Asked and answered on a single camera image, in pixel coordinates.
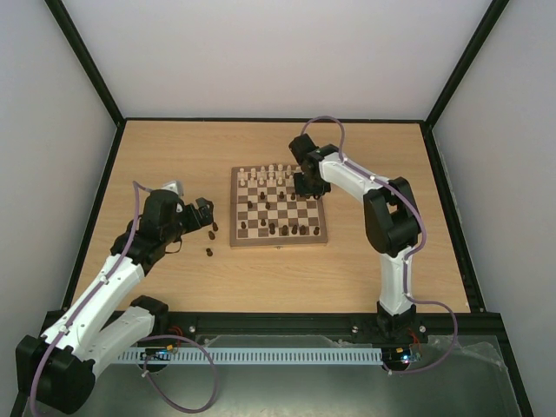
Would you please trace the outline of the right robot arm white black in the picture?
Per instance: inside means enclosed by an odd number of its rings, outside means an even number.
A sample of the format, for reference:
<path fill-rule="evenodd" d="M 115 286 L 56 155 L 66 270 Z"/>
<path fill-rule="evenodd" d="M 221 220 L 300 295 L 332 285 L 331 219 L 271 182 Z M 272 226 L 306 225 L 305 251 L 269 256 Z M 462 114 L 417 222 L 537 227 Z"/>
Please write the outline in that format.
<path fill-rule="evenodd" d="M 298 196 L 321 197 L 334 185 L 362 204 L 367 240 L 381 255 L 377 325 L 384 338 L 400 339 L 416 314 L 412 263 L 419 236 L 424 234 L 409 182 L 376 175 L 332 144 L 317 146 L 307 134 L 297 136 L 288 148 L 301 167 L 294 175 Z"/>

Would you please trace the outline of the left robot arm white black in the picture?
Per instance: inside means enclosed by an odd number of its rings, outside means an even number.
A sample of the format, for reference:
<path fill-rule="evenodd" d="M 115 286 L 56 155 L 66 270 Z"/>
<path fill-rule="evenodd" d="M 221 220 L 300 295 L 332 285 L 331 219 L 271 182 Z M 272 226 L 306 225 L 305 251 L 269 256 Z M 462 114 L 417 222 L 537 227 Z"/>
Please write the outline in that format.
<path fill-rule="evenodd" d="M 169 334 L 169 307 L 142 295 L 122 315 L 112 314 L 182 236 L 211 225 L 214 204 L 187 204 L 182 185 L 171 182 L 135 199 L 134 216 L 110 249 L 100 272 L 74 304 L 37 336 L 16 348 L 17 382 L 32 415 L 43 403 L 73 414 L 84 405 L 103 371 L 138 342 L 181 339 Z"/>

